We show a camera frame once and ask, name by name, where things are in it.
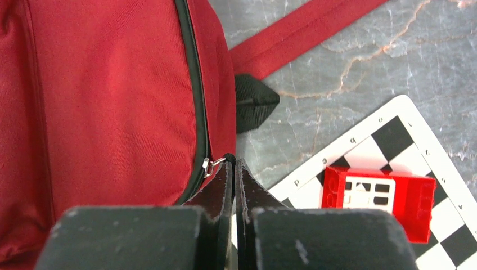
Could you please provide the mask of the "red student backpack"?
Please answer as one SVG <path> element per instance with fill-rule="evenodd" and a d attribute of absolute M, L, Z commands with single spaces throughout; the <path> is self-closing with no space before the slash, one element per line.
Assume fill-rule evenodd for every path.
<path fill-rule="evenodd" d="M 174 205 L 280 97 L 263 79 L 381 5 L 309 1 L 228 48 L 208 1 L 1 2 L 1 268 L 79 205 Z"/>

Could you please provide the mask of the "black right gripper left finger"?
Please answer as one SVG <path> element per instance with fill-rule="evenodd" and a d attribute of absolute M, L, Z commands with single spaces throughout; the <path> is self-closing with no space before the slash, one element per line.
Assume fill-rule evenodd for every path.
<path fill-rule="evenodd" d="M 233 163 L 180 206 L 70 209 L 36 269 L 230 269 Z"/>

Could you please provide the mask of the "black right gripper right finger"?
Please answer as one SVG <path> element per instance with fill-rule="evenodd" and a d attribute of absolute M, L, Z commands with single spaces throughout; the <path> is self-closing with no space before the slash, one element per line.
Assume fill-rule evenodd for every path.
<path fill-rule="evenodd" d="M 403 228 L 371 209 L 292 209 L 235 165 L 239 269 L 416 269 Z"/>

